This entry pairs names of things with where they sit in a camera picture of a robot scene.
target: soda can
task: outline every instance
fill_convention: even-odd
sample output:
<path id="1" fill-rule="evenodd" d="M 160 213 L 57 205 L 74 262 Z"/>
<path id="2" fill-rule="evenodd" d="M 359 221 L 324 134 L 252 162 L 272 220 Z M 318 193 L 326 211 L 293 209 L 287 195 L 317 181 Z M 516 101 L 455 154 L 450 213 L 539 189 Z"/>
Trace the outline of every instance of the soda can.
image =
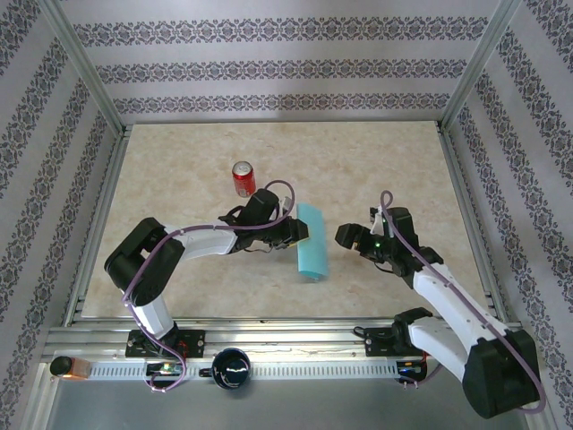
<path id="1" fill-rule="evenodd" d="M 233 181 L 236 193 L 241 197 L 249 197 L 257 191 L 257 185 L 254 183 L 254 170 L 246 161 L 239 161 L 233 166 Z"/>

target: patterned wallpaper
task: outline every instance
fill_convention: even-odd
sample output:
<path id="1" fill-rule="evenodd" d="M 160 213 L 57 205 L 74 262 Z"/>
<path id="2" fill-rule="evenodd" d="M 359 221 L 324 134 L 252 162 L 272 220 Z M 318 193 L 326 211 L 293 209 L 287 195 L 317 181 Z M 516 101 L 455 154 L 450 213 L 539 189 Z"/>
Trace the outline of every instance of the patterned wallpaper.
<path id="1" fill-rule="evenodd" d="M 573 428 L 571 2 L 520 5 L 450 132 L 505 306 Z"/>
<path id="2" fill-rule="evenodd" d="M 37 5 L 0 2 L 0 429 L 18 428 L 115 137 Z"/>
<path id="3" fill-rule="evenodd" d="M 62 5 L 131 124 L 439 119 L 498 2 Z"/>

